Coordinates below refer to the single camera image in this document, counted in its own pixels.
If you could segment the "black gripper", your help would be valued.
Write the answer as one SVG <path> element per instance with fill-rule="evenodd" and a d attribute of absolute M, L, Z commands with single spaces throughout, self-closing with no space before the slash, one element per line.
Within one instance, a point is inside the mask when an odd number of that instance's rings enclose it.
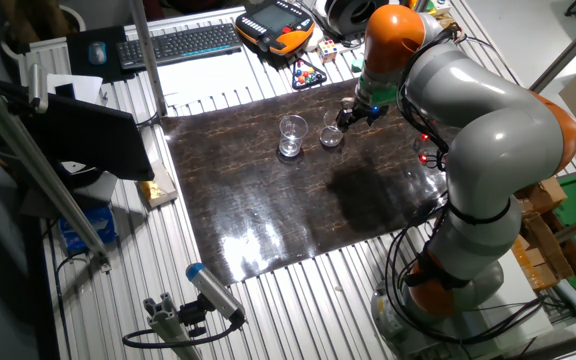
<path fill-rule="evenodd" d="M 356 103 L 354 97 L 344 97 L 341 101 L 341 110 L 336 116 L 336 127 L 340 131 L 348 131 L 356 121 L 365 120 L 371 126 L 377 119 L 385 116 L 388 106 L 367 105 L 362 102 Z"/>

